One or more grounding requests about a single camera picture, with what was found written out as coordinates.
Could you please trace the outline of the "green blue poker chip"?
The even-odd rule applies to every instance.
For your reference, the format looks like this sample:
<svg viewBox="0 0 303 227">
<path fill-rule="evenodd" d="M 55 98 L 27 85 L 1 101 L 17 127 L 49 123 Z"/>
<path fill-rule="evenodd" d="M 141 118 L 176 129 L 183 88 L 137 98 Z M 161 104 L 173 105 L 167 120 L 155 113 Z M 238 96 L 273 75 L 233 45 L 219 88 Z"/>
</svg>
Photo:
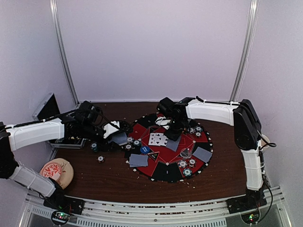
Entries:
<svg viewBox="0 0 303 227">
<path fill-rule="evenodd" d="M 185 168 L 185 169 L 183 170 L 183 175 L 184 175 L 185 177 L 191 176 L 191 175 L 192 175 L 192 170 L 189 169 L 189 168 Z"/>
</svg>

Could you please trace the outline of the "green blue chip stack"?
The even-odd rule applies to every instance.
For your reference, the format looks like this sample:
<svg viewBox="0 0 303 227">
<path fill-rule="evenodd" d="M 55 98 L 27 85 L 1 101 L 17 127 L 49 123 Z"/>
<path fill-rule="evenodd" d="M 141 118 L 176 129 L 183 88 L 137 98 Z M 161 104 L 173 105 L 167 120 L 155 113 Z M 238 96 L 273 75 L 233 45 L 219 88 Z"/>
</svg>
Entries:
<svg viewBox="0 0 303 227">
<path fill-rule="evenodd" d="M 93 152 L 98 152 L 99 151 L 97 143 L 92 143 L 90 148 Z"/>
</svg>

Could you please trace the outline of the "brown red chip stack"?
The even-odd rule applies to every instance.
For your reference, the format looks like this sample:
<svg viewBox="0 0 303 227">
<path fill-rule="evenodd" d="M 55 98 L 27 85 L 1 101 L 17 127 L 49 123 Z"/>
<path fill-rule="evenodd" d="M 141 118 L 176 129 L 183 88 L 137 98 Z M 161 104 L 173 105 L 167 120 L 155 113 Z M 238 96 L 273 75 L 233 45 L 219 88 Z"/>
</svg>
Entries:
<svg viewBox="0 0 303 227">
<path fill-rule="evenodd" d="M 97 161 L 98 161 L 99 163 L 103 163 L 103 162 L 105 161 L 104 156 L 98 156 L 98 157 L 97 157 Z"/>
</svg>

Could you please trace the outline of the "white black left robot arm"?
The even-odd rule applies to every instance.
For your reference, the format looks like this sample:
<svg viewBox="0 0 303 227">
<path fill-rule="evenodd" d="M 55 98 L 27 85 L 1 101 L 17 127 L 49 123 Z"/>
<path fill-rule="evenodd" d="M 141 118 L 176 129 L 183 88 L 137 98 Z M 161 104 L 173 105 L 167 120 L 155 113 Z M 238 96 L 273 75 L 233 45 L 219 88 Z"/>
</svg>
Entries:
<svg viewBox="0 0 303 227">
<path fill-rule="evenodd" d="M 52 207 L 66 212 L 71 205 L 63 188 L 51 177 L 16 161 L 13 152 L 48 140 L 81 137 L 110 149 L 112 139 L 128 135 L 133 126 L 126 121 L 110 121 L 100 107 L 84 101 L 63 114 L 16 125 L 0 125 L 0 177 L 10 179 L 37 193 Z"/>
</svg>

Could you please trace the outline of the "blue orange poker chip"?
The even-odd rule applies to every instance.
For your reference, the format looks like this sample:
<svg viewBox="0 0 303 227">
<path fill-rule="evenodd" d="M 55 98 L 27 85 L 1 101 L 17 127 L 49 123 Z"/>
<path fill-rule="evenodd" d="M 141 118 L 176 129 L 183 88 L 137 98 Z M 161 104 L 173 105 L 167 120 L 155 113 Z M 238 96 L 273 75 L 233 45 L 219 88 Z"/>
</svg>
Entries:
<svg viewBox="0 0 303 227">
<path fill-rule="evenodd" d="M 180 168 L 185 168 L 187 166 L 187 162 L 182 160 L 178 162 L 178 167 Z"/>
</svg>

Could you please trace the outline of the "grey cards seat nine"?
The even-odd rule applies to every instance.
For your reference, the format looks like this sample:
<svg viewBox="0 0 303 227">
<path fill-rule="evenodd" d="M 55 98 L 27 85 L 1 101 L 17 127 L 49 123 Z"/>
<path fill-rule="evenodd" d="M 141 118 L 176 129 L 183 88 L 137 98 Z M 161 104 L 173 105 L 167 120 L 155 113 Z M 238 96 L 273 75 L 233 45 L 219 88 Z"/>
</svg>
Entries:
<svg viewBox="0 0 303 227">
<path fill-rule="evenodd" d="M 195 156 L 196 158 L 198 158 L 199 160 L 203 161 L 204 163 L 209 162 L 209 160 L 211 159 L 213 153 L 198 147 L 194 152 L 193 152 L 193 156 Z"/>
</svg>

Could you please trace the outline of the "grey cards seat two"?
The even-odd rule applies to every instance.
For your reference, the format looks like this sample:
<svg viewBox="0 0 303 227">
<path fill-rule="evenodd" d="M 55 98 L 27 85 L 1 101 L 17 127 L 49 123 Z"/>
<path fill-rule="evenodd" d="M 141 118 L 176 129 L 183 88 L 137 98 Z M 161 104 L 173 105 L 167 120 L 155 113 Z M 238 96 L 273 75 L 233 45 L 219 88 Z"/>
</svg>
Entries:
<svg viewBox="0 0 303 227">
<path fill-rule="evenodd" d="M 129 157 L 130 167 L 145 167 L 148 166 L 148 156 L 131 154 Z"/>
</svg>

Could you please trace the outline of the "brown white poker chip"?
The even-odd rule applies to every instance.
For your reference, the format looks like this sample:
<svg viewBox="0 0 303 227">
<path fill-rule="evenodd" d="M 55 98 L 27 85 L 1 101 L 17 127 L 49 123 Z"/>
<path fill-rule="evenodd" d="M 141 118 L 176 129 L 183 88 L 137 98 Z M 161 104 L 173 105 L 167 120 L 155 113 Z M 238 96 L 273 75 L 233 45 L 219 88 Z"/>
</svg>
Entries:
<svg viewBox="0 0 303 227">
<path fill-rule="evenodd" d="M 189 166 L 190 168 L 194 168 L 194 167 L 196 166 L 196 160 L 195 160 L 195 159 L 190 159 L 190 160 L 188 161 L 188 166 Z"/>
</svg>

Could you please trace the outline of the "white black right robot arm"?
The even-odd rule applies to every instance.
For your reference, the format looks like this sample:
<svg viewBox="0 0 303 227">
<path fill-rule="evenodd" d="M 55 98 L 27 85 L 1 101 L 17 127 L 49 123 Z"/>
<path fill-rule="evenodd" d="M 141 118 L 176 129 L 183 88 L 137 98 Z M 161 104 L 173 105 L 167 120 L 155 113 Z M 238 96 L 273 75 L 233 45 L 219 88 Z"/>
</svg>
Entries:
<svg viewBox="0 0 303 227">
<path fill-rule="evenodd" d="M 250 100 L 215 102 L 196 96 L 174 102 L 166 97 L 160 100 L 157 110 L 168 119 L 167 124 L 160 125 L 171 140 L 177 140 L 183 131 L 192 128 L 196 119 L 232 126 L 235 144 L 243 155 L 247 188 L 244 196 L 227 200 L 229 212 L 256 209 L 267 204 L 264 189 L 269 188 L 269 185 L 265 178 L 263 150 L 276 147 L 276 143 L 262 135 L 261 121 Z"/>
</svg>

